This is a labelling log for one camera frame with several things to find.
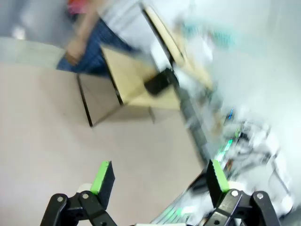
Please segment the black box-shaped object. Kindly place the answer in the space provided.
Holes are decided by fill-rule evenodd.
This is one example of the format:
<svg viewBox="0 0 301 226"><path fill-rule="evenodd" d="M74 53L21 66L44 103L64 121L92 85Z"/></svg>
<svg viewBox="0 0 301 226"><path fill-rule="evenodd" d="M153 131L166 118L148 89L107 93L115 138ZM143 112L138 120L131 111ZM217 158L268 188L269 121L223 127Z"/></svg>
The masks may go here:
<svg viewBox="0 0 301 226"><path fill-rule="evenodd" d="M173 71L166 68L155 76L145 80L144 87L151 96L156 97L173 84L173 75Z"/></svg>

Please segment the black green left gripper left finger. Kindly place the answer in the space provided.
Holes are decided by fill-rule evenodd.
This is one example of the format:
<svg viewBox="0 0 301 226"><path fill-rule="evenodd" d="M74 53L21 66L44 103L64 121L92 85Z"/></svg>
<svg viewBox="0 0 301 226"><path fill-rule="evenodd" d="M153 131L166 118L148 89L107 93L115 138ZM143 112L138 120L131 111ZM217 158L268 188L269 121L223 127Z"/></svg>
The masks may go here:
<svg viewBox="0 0 301 226"><path fill-rule="evenodd" d="M83 220L91 226L117 226L106 211L114 181L112 162L103 161L88 190L50 198L40 226L77 226Z"/></svg>

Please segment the person's bare hand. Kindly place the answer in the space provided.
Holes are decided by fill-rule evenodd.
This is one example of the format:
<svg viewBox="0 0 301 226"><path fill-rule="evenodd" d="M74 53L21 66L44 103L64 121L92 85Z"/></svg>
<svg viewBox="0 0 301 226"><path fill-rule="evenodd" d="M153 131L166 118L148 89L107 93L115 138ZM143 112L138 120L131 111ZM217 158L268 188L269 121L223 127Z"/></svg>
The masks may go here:
<svg viewBox="0 0 301 226"><path fill-rule="evenodd" d="M74 37L68 43L65 58L71 65L76 65L85 53L86 42L80 37Z"/></svg>

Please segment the person's bare forearm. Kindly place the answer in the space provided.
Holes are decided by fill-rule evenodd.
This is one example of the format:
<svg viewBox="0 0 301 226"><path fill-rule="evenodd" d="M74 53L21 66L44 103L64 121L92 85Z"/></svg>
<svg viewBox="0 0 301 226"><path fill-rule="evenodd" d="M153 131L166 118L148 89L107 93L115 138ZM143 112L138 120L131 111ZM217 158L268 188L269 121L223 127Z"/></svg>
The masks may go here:
<svg viewBox="0 0 301 226"><path fill-rule="evenodd" d="M86 42L99 19L96 8L92 7L80 18L80 23L76 31L76 39Z"/></svg>

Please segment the person in jeans and shirt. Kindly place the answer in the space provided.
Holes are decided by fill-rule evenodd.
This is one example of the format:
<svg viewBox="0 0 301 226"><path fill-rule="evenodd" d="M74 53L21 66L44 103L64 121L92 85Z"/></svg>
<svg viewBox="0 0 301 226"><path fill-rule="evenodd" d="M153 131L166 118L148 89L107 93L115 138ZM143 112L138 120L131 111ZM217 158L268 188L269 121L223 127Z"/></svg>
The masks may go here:
<svg viewBox="0 0 301 226"><path fill-rule="evenodd" d="M151 3L152 0L89 0L86 12L96 8L99 19L86 41L85 53L76 65L71 65L64 54L56 68L73 73L103 75L106 62L102 44L127 53L149 53L153 33L141 6Z"/></svg>

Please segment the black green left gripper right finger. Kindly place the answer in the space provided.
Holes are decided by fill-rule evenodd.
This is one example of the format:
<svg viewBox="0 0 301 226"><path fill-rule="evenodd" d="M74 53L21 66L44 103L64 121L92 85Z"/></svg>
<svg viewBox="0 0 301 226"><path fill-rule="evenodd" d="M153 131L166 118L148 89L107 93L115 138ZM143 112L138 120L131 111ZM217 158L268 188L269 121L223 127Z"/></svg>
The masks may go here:
<svg viewBox="0 0 301 226"><path fill-rule="evenodd" d="M269 195L264 191L247 195L231 189L217 160L208 163L206 183L214 211L204 226L232 226L235 219L244 226L281 226Z"/></svg>

